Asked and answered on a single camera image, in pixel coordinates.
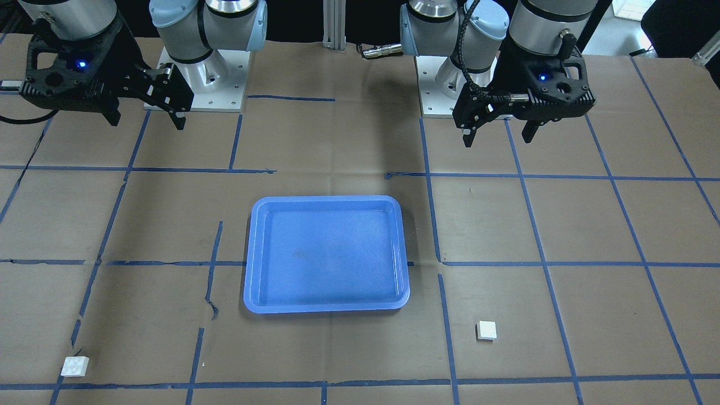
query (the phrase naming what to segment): white cube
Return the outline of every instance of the white cube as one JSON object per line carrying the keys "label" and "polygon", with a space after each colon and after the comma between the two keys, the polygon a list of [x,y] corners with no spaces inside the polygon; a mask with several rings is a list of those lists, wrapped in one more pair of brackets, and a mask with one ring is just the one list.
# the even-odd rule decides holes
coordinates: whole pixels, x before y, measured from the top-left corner
{"label": "white cube", "polygon": [[477,340],[495,340],[498,338],[498,331],[493,321],[478,321],[475,325]]}
{"label": "white cube", "polygon": [[60,375],[63,377],[84,377],[88,369],[88,362],[90,362],[90,359],[84,356],[65,357],[65,363]]}

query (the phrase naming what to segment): metal post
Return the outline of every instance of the metal post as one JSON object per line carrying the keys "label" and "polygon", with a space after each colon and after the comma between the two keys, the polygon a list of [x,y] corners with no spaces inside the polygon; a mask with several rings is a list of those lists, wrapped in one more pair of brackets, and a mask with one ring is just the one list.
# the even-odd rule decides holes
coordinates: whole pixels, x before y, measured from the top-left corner
{"label": "metal post", "polygon": [[326,48],[339,51],[345,50],[345,1],[323,0],[325,20],[323,46]]}
{"label": "metal post", "polygon": [[720,31],[710,38],[708,43],[705,44],[696,54],[693,56],[693,62],[698,66],[705,66],[712,58],[720,51]]}

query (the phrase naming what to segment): rectangular tray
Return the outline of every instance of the rectangular tray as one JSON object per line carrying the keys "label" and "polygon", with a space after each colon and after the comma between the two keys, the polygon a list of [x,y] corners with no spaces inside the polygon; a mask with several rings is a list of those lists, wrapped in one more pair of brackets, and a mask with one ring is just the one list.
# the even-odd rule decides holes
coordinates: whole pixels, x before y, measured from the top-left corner
{"label": "rectangular tray", "polygon": [[250,311],[387,310],[409,298],[395,199],[265,197],[253,206],[243,294]]}

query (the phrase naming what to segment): small white block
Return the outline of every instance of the small white block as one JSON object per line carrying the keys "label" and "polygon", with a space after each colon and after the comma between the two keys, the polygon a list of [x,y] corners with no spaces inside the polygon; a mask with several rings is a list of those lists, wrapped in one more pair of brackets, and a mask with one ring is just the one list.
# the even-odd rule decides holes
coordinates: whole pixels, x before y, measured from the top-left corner
{"label": "small white block", "polygon": [[88,362],[90,362],[90,359],[84,356],[65,357],[65,363],[60,375],[63,377],[84,377],[88,369]]}
{"label": "small white block", "polygon": [[475,325],[477,340],[495,340],[498,338],[498,331],[493,321],[478,321]]}

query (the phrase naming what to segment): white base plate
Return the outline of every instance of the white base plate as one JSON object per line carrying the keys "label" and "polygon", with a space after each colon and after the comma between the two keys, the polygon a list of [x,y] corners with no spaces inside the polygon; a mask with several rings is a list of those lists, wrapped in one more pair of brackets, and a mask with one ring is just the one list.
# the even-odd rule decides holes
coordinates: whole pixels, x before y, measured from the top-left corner
{"label": "white base plate", "polygon": [[417,56],[418,88],[420,89],[420,107],[425,118],[452,118],[452,110],[457,100],[446,96],[435,83],[435,76],[447,57]]}
{"label": "white base plate", "polygon": [[[236,113],[243,111],[251,52],[245,52],[244,50],[219,50],[219,52],[228,63],[228,72],[230,72],[230,75],[225,79],[228,85],[214,92],[195,92],[191,111]],[[163,48],[163,52],[160,55],[158,66],[162,63],[173,63],[173,60],[170,59],[165,48]],[[149,104],[145,104],[145,109],[160,110]]]}

